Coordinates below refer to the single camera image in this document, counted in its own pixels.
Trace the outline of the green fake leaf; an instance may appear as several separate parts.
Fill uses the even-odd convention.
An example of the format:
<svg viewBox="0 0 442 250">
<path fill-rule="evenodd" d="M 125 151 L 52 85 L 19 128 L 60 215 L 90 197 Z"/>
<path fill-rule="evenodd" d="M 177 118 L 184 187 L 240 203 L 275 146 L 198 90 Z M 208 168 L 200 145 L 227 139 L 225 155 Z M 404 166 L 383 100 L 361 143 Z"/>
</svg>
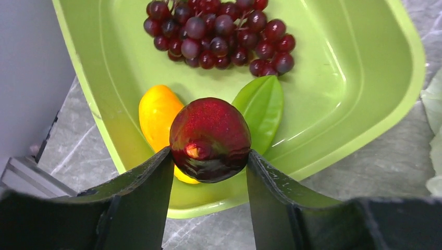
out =
<svg viewBox="0 0 442 250">
<path fill-rule="evenodd" d="M 275 75 L 256 78 L 246 84 L 232 102 L 251 132 L 252 146 L 264 154 L 272 144 L 284 109 L 282 86 Z"/>
</svg>

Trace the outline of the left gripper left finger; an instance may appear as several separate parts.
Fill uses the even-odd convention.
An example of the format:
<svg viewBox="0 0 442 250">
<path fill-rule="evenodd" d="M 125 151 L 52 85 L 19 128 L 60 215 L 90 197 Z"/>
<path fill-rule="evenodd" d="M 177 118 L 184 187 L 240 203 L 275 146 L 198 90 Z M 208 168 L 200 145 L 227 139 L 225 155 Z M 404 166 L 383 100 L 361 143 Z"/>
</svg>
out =
<svg viewBox="0 0 442 250">
<path fill-rule="evenodd" d="M 173 170 L 166 147 L 76 196 L 1 191 L 1 249 L 161 249 Z"/>
</svg>

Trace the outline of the green avocado print plastic bag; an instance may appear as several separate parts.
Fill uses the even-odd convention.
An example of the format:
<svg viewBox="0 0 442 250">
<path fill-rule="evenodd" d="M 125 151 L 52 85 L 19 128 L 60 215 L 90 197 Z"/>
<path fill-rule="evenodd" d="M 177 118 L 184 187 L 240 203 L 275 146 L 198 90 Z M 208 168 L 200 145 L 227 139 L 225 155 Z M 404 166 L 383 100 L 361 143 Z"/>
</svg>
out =
<svg viewBox="0 0 442 250">
<path fill-rule="evenodd" d="M 432 196 L 441 197 L 441 70 L 434 75 L 427 89 L 421 91 L 421 101 L 434 133 L 429 143 L 429 157 L 435 176 L 427 180 L 426 187 Z"/>
</svg>

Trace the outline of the dark red grape bunch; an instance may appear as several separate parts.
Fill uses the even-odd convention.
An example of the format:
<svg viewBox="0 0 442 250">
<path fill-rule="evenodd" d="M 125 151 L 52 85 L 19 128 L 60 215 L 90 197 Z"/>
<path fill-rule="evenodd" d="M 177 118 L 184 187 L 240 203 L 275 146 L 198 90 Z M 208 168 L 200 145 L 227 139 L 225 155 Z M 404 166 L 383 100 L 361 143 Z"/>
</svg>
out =
<svg viewBox="0 0 442 250">
<path fill-rule="evenodd" d="M 268 1 L 151 1 L 145 32 L 172 61 L 192 68 L 248 66 L 255 77 L 281 76 L 295 65 L 295 37 L 268 19 Z"/>
</svg>

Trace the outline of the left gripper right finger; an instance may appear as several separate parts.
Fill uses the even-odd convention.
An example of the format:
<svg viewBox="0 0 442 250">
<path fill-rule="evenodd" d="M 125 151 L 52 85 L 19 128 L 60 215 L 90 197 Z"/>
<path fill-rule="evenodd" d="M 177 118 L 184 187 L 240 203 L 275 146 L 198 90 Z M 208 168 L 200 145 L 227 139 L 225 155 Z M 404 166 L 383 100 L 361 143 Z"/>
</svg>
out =
<svg viewBox="0 0 442 250">
<path fill-rule="evenodd" d="M 441 249 L 441 198 L 320 194 L 249 153 L 257 249 Z"/>
</svg>

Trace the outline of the orange fake fruit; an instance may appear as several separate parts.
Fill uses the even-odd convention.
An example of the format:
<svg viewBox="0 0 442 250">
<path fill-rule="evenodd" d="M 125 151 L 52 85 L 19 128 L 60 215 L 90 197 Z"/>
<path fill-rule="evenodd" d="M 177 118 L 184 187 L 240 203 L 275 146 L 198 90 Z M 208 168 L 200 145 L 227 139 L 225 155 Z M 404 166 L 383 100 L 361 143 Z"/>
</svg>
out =
<svg viewBox="0 0 442 250">
<path fill-rule="evenodd" d="M 170 127 L 184 104 L 165 85 L 155 85 L 147 90 L 139 102 L 141 131 L 154 152 L 169 145 Z"/>
</svg>

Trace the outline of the dark red fake fruit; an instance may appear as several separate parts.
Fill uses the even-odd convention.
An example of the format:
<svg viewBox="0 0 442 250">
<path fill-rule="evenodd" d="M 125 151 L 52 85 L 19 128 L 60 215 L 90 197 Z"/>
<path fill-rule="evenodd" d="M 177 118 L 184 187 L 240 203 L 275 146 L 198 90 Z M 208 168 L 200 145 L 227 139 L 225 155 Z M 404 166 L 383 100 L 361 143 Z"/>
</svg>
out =
<svg viewBox="0 0 442 250">
<path fill-rule="evenodd" d="M 241 172 L 251 150 L 251 132 L 238 109 L 215 97 L 186 105 L 170 127 L 174 163 L 201 183 L 217 183 Z"/>
</svg>

